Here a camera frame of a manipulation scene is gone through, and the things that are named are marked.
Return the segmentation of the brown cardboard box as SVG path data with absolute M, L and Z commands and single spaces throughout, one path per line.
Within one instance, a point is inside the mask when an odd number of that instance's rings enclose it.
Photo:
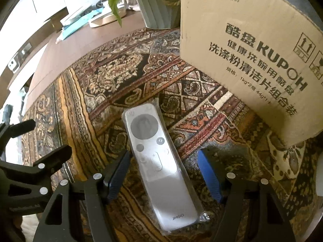
M 322 132 L 322 29 L 286 0 L 181 0 L 183 60 L 287 146 Z

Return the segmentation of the teal cloth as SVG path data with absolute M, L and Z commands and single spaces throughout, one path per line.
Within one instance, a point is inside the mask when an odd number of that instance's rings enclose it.
M 103 11 L 103 8 L 95 9 L 84 16 L 80 17 L 78 20 L 76 20 L 74 23 L 69 24 L 67 26 L 64 26 L 62 28 L 62 31 L 60 35 L 56 39 L 56 44 L 65 40 L 67 37 L 81 29 L 84 25 L 88 24 L 94 17 L 101 14 Z

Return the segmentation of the grey ribbed vase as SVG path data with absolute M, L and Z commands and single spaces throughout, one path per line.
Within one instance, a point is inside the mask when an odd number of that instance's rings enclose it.
M 181 0 L 137 0 L 145 26 L 171 29 L 180 26 Z

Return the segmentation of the white digital scale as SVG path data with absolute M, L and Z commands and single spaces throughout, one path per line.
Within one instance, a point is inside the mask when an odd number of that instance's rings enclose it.
M 111 9 L 102 7 L 102 11 L 94 15 L 88 23 L 91 28 L 97 28 L 115 21 L 117 21 L 117 17 L 112 13 Z

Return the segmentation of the white remote control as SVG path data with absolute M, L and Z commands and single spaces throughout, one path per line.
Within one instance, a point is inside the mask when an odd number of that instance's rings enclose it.
M 171 233 L 209 216 L 166 128 L 157 98 L 123 111 L 122 120 L 159 227 Z

